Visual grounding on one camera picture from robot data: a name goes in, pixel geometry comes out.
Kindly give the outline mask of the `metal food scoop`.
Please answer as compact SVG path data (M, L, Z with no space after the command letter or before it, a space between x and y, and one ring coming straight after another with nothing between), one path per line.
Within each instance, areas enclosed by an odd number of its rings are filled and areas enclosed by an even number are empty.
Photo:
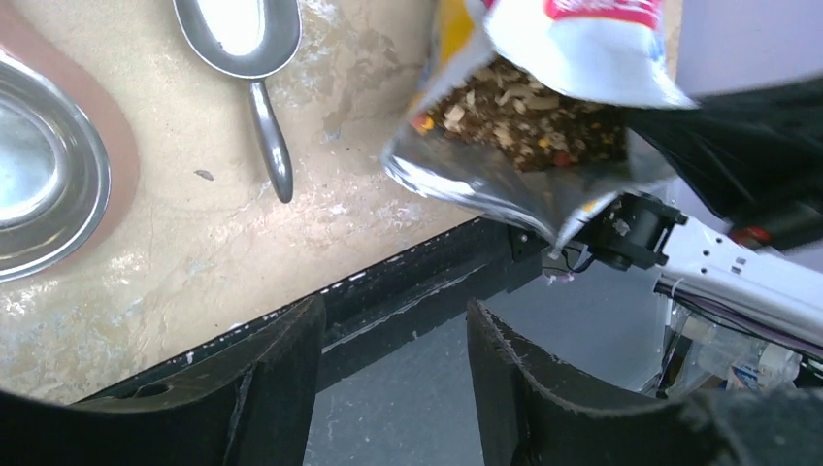
M303 24L294 0L174 0L181 32L192 50L217 71L247 81L264 164L283 204L294 180L287 143L265 80L284 68L300 46Z

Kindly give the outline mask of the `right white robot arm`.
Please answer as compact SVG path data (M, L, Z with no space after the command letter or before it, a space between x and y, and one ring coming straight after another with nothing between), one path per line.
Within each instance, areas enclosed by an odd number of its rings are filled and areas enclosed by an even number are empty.
M706 96L695 109L629 110L719 232L648 194L623 194L576 239L617 270L655 268L657 291L814 359L822 276L781 257L822 238L822 79Z

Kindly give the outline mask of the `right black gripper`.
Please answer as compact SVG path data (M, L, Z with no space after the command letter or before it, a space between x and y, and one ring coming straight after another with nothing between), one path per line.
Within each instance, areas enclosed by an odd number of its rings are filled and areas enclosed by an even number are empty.
M822 239L822 78L702 97L691 110L628 110L728 236L756 250Z

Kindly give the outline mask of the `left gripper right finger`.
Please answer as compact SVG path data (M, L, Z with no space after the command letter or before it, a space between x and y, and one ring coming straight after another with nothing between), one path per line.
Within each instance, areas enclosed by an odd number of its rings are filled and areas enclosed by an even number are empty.
M818 465L820 389L698 390L658 400L596 377L481 301L467 342L488 465Z

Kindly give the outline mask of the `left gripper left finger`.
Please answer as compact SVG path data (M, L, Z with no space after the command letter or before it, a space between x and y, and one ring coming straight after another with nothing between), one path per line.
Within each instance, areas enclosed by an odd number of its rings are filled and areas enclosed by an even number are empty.
M299 465L326 313L294 306L242 341L120 396L1 397L5 465Z

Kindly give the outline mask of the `pet food bag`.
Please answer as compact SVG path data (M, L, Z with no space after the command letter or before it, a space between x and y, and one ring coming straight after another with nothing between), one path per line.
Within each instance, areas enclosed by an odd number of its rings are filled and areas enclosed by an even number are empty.
M662 1L440 1L408 118L385 146L406 189L563 247L674 168L633 110L688 109Z

